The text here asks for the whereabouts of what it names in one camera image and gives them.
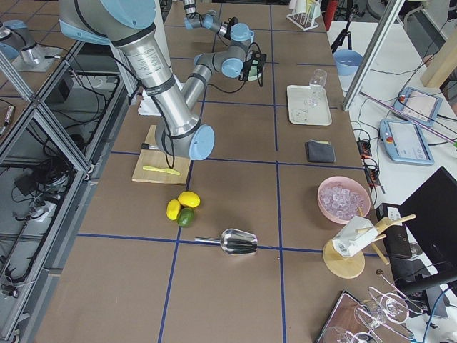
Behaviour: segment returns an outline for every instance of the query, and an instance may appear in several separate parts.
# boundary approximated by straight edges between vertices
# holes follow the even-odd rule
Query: blue cable
[[[430,318],[428,319],[428,323],[427,323],[427,326],[426,326],[426,330],[425,330],[425,332],[423,333],[422,343],[426,343],[427,331],[428,331],[428,328],[430,327],[431,319],[432,319],[433,315],[435,314],[435,310],[436,310],[436,307],[438,306],[438,303],[440,302],[440,300],[441,300],[441,298],[444,296],[444,294],[445,294],[449,289],[451,289],[451,288],[452,288],[452,287],[448,287],[448,288],[446,288],[445,290],[443,290],[443,291],[441,292],[441,294],[439,295],[438,299],[435,301],[435,304],[433,304],[433,309],[431,310]]]

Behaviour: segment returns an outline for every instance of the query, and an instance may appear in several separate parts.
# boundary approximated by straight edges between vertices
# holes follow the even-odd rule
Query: pink bowl
[[[361,198],[363,200],[363,204],[361,206],[362,214],[363,214],[363,217],[366,216],[370,212],[370,207],[371,207],[370,195],[365,190],[365,188],[363,188],[363,186],[361,184],[359,184],[358,182],[356,182],[352,179],[349,179],[348,177],[329,177],[328,179],[325,179],[322,181],[322,183],[319,186],[318,191],[317,191],[317,204],[319,206],[319,209],[323,213],[323,215],[326,216],[327,218],[329,218],[332,222],[335,222],[338,224],[349,223],[349,220],[339,218],[336,215],[327,211],[319,196],[321,194],[321,192],[323,192],[326,188],[337,185],[338,183],[341,184],[341,187],[343,187],[344,189],[349,189],[351,192],[355,192],[361,196]]]

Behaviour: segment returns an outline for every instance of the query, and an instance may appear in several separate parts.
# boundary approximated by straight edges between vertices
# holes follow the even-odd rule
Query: blue electronic device
[[[426,126],[430,127],[435,123],[443,102],[442,98],[411,87],[406,87],[401,96],[404,96],[404,100],[397,99],[393,105],[395,109],[412,116]]]
[[[435,163],[421,128],[409,121],[381,120],[381,141],[387,155],[399,163],[431,166]]]

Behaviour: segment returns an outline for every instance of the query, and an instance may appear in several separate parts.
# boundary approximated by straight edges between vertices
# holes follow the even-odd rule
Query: bowl of ice
[[[323,180],[317,191],[317,203],[324,216],[339,224],[347,224],[355,216],[366,216],[371,207],[365,188],[348,177]]]

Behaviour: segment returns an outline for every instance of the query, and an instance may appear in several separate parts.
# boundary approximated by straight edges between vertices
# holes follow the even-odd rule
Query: bowl
[[[333,54],[335,59],[338,75],[347,76],[352,75],[357,71],[357,68],[362,63],[362,55],[354,50],[337,50]]]
[[[335,194],[339,194],[336,200],[333,199]],[[323,180],[317,191],[317,203],[322,214],[338,224],[347,224],[356,215],[364,217],[371,208],[368,192],[361,184],[348,177],[329,177]],[[338,207],[332,208],[334,204],[338,204]]]

